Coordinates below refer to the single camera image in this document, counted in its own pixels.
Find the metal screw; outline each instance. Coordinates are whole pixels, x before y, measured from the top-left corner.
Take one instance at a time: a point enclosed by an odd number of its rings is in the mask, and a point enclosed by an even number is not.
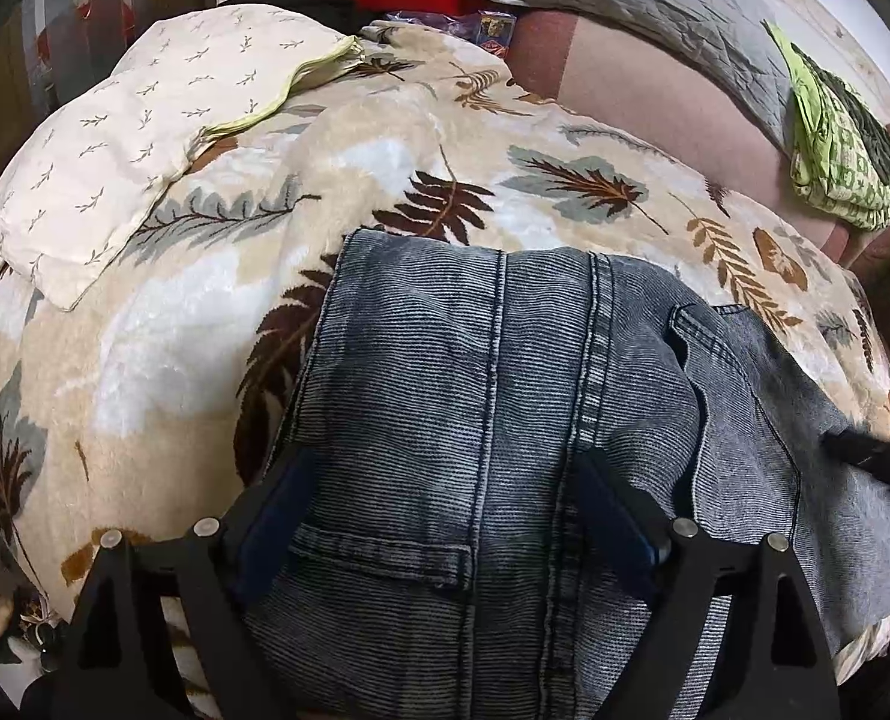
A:
[[[784,537],[784,533],[769,533],[765,541],[768,542],[768,546],[775,552],[784,552],[790,546],[789,540]]]
[[[678,517],[678,519],[672,522],[672,530],[678,533],[679,536],[693,538],[698,533],[698,526],[688,517]]]
[[[218,533],[218,528],[220,527],[221,523],[218,522],[218,520],[216,520],[214,517],[204,517],[203,519],[199,519],[195,523],[195,536],[201,536],[201,538],[214,536],[216,533]]]
[[[101,535],[101,545],[105,549],[115,549],[115,547],[121,543],[121,531],[116,528],[112,528],[110,531],[105,531]]]

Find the green garment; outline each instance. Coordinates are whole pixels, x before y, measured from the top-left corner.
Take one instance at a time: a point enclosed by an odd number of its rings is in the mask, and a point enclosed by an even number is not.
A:
[[[792,74],[797,101],[792,184],[798,196],[856,227],[880,230],[890,225],[890,136],[869,132],[871,114],[854,117],[840,95],[851,95],[849,107],[862,105],[855,90],[844,81],[826,83],[831,74],[821,71],[776,25],[766,25]],[[869,156],[866,142],[876,143]],[[883,170],[883,162],[888,166]]]

